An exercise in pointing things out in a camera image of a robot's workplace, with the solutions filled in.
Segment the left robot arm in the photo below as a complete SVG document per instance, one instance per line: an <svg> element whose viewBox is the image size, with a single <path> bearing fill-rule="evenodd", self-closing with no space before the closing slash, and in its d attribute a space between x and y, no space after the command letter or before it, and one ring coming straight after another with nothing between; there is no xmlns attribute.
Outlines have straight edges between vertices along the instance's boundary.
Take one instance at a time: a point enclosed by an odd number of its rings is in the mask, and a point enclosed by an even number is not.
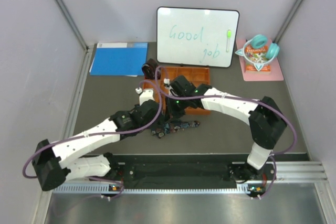
<svg viewBox="0 0 336 224"><path fill-rule="evenodd" d="M162 105L148 100L129 111L118 111L81 134L50 143L37 144L31 164L43 191L50 191L66 181L68 167L80 157L109 143L135 136L153 126L161 117Z"/></svg>

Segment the navy floral tie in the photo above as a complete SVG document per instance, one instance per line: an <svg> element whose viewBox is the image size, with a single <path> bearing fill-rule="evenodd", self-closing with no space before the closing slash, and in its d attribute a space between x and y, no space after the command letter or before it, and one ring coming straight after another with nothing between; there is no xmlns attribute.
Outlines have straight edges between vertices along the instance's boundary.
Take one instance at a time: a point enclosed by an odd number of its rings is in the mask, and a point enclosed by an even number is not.
<svg viewBox="0 0 336 224"><path fill-rule="evenodd" d="M200 122L195 121L181 121L181 120L172 120L161 124L153 129L151 129L152 136L157 138L163 138L168 134L177 133L178 131L184 131L188 128L199 127Z"/></svg>

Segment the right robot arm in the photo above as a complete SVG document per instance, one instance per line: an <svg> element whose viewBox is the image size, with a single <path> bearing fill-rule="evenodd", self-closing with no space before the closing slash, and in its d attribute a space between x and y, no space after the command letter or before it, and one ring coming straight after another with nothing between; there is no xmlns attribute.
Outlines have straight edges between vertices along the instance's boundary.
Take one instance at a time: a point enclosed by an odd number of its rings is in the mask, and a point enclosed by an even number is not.
<svg viewBox="0 0 336 224"><path fill-rule="evenodd" d="M196 87L184 76L172 81L165 78L163 83L169 89L166 104L179 112L187 107L215 111L246 123L254 143L244 165L232 168L231 174L238 181L256 180L264 174L264 165L287 127L273 99L264 97L263 105L259 100L245 101L207 84Z"/></svg>

